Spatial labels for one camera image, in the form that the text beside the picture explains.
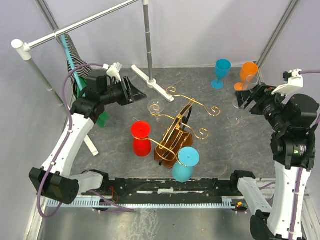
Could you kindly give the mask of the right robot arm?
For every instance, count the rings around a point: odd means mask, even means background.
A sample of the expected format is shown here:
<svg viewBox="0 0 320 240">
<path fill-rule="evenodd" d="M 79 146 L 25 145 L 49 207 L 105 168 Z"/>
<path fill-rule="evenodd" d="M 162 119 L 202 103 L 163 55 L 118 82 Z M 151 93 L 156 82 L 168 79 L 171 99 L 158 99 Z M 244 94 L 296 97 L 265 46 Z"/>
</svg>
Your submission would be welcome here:
<svg viewBox="0 0 320 240">
<path fill-rule="evenodd" d="M 235 171 L 229 191 L 243 195 L 251 212 L 250 232 L 256 240 L 301 240 L 304 193 L 316 156 L 319 104 L 305 94 L 289 100 L 265 84 L 235 93 L 238 107 L 263 116 L 273 129 L 270 147 L 276 172 L 273 203 L 268 203 L 251 172 Z"/>
</svg>

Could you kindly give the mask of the orange plastic wine glass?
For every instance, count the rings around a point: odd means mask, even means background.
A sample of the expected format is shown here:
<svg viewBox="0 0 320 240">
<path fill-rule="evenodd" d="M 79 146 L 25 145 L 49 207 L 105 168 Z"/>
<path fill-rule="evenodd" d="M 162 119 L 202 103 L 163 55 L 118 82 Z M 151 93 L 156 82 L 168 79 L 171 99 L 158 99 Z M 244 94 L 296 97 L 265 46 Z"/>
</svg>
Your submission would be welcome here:
<svg viewBox="0 0 320 240">
<path fill-rule="evenodd" d="M 258 73 L 259 67 L 254 62 L 246 62 L 240 71 L 240 80 L 234 85 L 236 91 L 245 90 L 251 80 Z"/>
</svg>

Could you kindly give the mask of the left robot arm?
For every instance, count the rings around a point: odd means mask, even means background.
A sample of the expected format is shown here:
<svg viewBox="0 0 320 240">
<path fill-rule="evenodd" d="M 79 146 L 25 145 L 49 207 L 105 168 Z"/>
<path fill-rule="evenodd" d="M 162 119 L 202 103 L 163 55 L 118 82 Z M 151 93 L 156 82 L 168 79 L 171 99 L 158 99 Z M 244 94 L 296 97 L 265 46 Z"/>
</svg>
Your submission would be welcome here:
<svg viewBox="0 0 320 240">
<path fill-rule="evenodd" d="M 86 77 L 86 87 L 69 108 L 71 118 L 57 145 L 40 168 L 33 167 L 29 179 L 43 197 L 71 204 L 78 194 L 94 190 L 99 195 L 110 191 L 108 174 L 90 170 L 71 175 L 71 168 L 86 135 L 105 111 L 105 106 L 126 106 L 147 98 L 125 76 L 117 80 L 106 70 L 94 69 Z"/>
</svg>

